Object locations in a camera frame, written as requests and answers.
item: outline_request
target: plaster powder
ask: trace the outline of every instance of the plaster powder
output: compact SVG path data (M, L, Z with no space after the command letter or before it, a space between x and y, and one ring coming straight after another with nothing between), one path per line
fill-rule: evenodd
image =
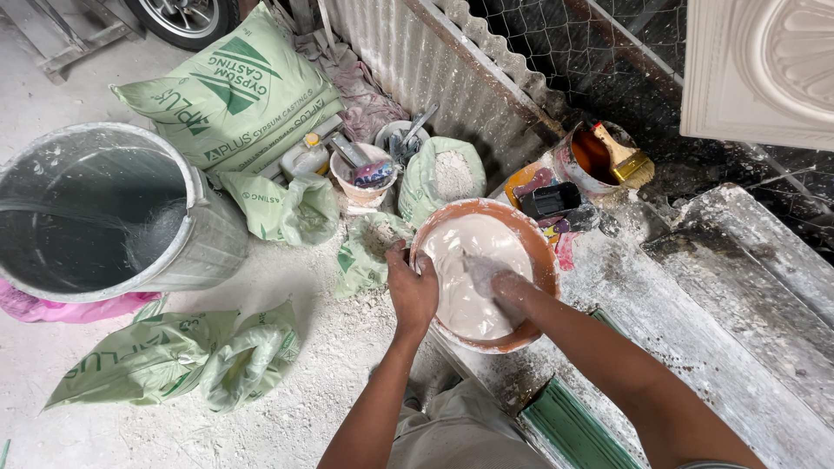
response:
M399 238L400 236L391 228L391 224L383 220L380 224L369 224L368 230L362 236L362 244L371 254L384 258L385 251Z
M475 188L466 158L454 150L435 156L435 178L437 195L446 202L468 199Z

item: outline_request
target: corrugated metal sheet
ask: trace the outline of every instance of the corrugated metal sheet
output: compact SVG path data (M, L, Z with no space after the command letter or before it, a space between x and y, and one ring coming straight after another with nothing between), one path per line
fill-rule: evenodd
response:
M437 21L433 30L401 0L327 0L327 4L333 29L351 44L383 89L406 111L418 113L438 102L440 108L427 127L434 135L465 140L478 149L489 190L525 161L537 159L552 144L548 131L557 139L564 132L501 71L485 78L487 68L492 67L492 73L498 70L485 55L479 63L461 58L462 51L453 47L470 51L477 47L471 41L466 44L460 30L445 17L441 19L448 23L443 26L448 31L440 33L445 34L446 42L438 35ZM410 4L423 8L422 18L432 8L443 16L428 0L411 0ZM456 42L447 32L458 35ZM501 96L495 91L498 82L508 94ZM531 130L537 124L547 127L544 133L541 126L538 134Z
M490 33L489 25L483 18L470 14L470 5L465 0L433 0L434 3L454 22L466 35L478 44L480 50L495 62L522 91L530 95L533 101L541 106L556 120L564 122L570 116L570 110L565 102L565 94L561 91L547 88L547 80L541 72L533 72L527 68L527 59L520 53L512 53L507 47L507 39Z

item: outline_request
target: concrete floor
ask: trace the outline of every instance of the concrete floor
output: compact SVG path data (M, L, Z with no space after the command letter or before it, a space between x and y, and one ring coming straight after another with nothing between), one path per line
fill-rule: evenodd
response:
M136 122L110 83L156 78L189 53L153 35L124 40L77 63L53 86L0 33L0 164L54 129L89 121ZM292 297L303 348L287 379L263 399L227 416L205 408L198 390L161 406L41 409L61 376L129 316L89 325L23 324L0 314L0 444L7 468L313 467L379 362L394 333L386 291L337 302L332 292L344 226L311 249L250 237L233 279L202 292L172 294L166 310L240 309L244 316ZM412 370L418 395L432 396L451 373L425 342Z

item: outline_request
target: orange liquid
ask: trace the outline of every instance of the orange liquid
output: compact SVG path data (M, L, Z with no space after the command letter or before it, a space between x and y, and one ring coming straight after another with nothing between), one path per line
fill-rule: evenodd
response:
M570 144L576 163L588 175L600 182L610 185L620 185L611 174L611 156L608 149L590 130L581 130L574 134Z

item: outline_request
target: yellow brush handle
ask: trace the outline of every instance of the yellow brush handle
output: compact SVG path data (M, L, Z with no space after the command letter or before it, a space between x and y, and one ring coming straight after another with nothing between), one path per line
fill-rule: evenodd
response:
M616 168L623 161L626 161L631 155L637 153L638 149L630 149L618 144L613 137L608 133L608 130L598 122L590 129L591 132L602 142L608 149L608 154L611 157L611 168Z

